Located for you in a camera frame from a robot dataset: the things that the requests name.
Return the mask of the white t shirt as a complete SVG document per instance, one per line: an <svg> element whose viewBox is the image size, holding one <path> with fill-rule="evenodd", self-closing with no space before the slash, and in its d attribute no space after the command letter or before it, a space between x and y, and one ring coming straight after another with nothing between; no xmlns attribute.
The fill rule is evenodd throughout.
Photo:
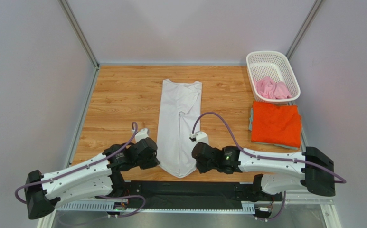
<svg viewBox="0 0 367 228"><path fill-rule="evenodd" d="M157 130L157 158L160 167L170 175L184 178L196 169L192 150L196 145L190 140L193 126L201 115L203 84L176 83L163 80Z"/></svg>

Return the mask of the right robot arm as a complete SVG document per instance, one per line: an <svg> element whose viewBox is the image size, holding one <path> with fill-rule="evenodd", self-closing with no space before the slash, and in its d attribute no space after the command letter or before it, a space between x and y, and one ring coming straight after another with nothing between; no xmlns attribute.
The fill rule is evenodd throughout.
<svg viewBox="0 0 367 228"><path fill-rule="evenodd" d="M218 149L199 142L192 150L192 157L200 173L259 172L253 180L256 192L275 195L306 189L324 197L336 194L334 162L315 147L307 147L304 152L277 153L236 146Z"/></svg>

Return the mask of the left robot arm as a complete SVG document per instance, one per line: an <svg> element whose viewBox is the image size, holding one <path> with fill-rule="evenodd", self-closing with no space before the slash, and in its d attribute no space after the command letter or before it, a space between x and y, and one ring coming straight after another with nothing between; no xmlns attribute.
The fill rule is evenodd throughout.
<svg viewBox="0 0 367 228"><path fill-rule="evenodd" d="M97 156L64 170L28 174L24 188L29 219L39 219L67 203L95 197L127 195L123 171L159 164L157 145L149 137L136 143L114 144Z"/></svg>

